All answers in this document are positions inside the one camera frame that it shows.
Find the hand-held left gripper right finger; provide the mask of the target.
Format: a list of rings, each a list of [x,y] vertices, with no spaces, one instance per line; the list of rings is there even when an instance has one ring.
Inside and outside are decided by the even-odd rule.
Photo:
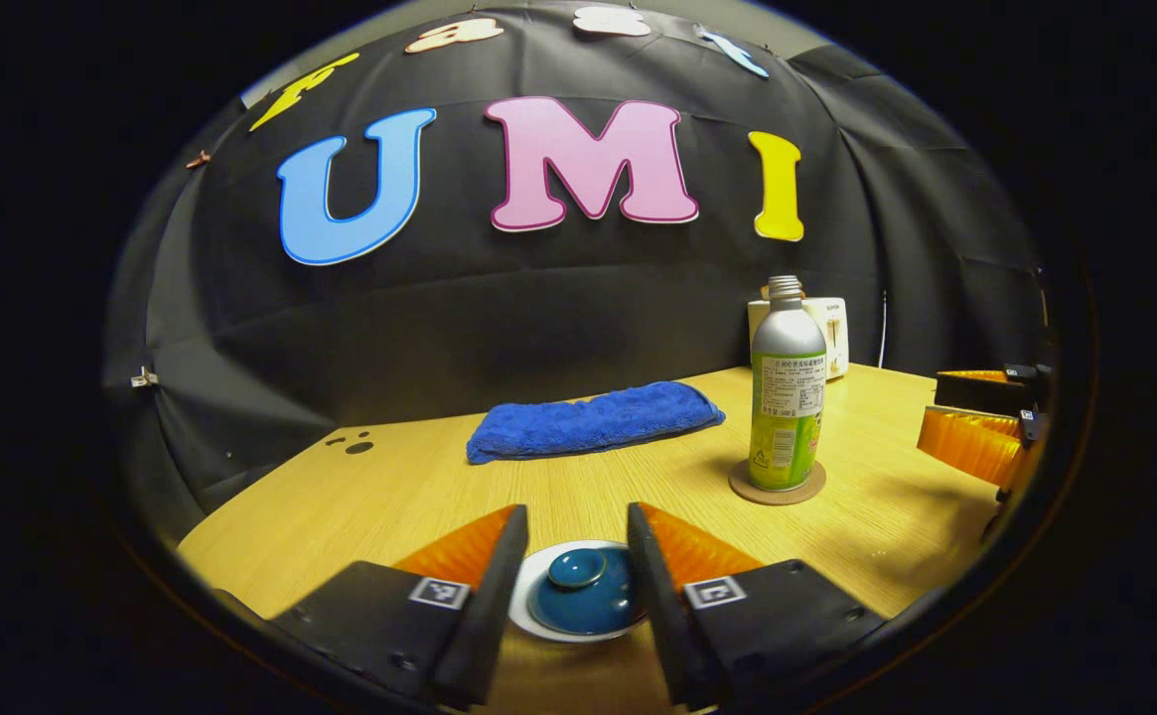
[[[799,712],[886,620],[791,558],[764,563],[642,501],[628,507],[639,599],[668,695],[690,712]]]

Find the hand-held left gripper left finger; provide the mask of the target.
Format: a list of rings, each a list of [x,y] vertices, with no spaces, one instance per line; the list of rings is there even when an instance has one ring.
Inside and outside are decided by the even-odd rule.
[[[270,622],[391,695],[466,712],[495,677],[526,526],[509,504],[392,566],[352,562]]]

